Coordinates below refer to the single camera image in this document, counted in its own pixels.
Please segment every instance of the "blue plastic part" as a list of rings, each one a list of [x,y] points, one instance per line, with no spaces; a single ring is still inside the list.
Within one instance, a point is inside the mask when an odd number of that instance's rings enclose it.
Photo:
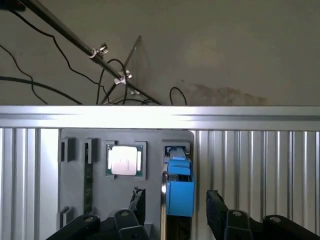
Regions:
[[[192,217],[194,212],[195,179],[190,159],[182,147],[172,147],[168,160],[169,175],[189,176],[189,181],[170,180],[166,188],[166,213]]]

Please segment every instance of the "screw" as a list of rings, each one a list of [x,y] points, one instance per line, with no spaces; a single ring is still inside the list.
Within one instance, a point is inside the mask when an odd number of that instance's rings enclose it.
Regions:
[[[92,216],[88,216],[84,219],[85,223],[90,223],[94,218]]]
[[[270,217],[270,220],[274,221],[275,223],[280,223],[281,222],[280,218],[278,218],[276,216]]]
[[[232,214],[235,215],[236,217],[242,216],[241,212],[239,211],[234,211]]]
[[[129,215],[129,212],[128,211],[122,211],[120,213],[121,216],[128,216]]]

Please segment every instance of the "wall stain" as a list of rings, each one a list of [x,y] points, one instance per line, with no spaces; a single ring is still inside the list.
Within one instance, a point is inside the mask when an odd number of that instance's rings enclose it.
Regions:
[[[268,104],[266,97],[251,95],[232,87],[211,88],[199,83],[186,83],[184,80],[179,81],[177,86],[183,91],[189,106],[265,106]]]

